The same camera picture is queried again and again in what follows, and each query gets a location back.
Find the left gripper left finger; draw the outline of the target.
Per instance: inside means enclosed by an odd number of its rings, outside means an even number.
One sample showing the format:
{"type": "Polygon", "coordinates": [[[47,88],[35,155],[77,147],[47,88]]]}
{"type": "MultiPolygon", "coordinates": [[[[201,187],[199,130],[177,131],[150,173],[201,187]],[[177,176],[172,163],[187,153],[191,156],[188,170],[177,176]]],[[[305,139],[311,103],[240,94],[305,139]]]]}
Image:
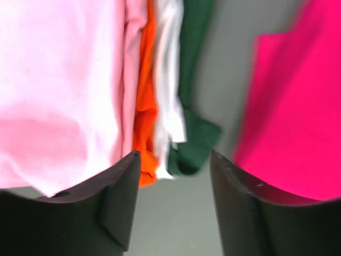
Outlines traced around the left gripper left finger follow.
{"type": "Polygon", "coordinates": [[[1,191],[1,255],[123,255],[129,248],[141,157],[117,164],[56,196],[1,191]]]}

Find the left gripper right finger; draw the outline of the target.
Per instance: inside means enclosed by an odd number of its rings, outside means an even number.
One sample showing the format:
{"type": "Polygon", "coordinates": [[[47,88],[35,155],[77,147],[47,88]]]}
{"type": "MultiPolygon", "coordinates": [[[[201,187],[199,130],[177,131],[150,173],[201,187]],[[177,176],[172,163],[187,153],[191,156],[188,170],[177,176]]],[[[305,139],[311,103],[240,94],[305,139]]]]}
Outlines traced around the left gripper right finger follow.
{"type": "Polygon", "coordinates": [[[213,150],[210,177],[224,255],[340,255],[340,199],[278,189],[213,150]]]}

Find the magenta t-shirt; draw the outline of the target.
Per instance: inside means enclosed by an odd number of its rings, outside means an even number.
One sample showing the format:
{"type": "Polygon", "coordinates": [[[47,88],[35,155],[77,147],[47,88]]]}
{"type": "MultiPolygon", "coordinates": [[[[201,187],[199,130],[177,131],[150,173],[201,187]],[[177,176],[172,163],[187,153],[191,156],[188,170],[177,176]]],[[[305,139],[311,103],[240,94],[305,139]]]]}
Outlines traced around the magenta t-shirt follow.
{"type": "Polygon", "coordinates": [[[307,1],[289,30],[255,39],[234,162],[298,196],[340,196],[340,1],[307,1]]]}

